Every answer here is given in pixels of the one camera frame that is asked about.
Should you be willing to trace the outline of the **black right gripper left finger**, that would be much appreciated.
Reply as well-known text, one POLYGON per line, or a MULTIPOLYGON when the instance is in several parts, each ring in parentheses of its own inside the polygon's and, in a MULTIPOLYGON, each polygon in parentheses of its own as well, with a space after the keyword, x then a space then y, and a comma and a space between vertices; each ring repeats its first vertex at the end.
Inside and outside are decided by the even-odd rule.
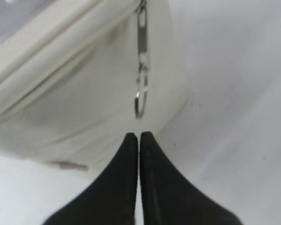
POLYGON ((138 176, 138 142, 125 135, 117 153, 79 196, 52 214, 46 225, 133 225, 138 176))

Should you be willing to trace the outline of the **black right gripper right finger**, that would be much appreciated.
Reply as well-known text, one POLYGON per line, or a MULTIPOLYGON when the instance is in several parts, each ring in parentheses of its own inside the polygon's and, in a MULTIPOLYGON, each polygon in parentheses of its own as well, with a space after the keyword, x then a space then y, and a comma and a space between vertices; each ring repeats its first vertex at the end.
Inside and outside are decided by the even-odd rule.
POLYGON ((151 132, 140 138, 140 184, 146 225, 242 224, 176 169, 151 132))

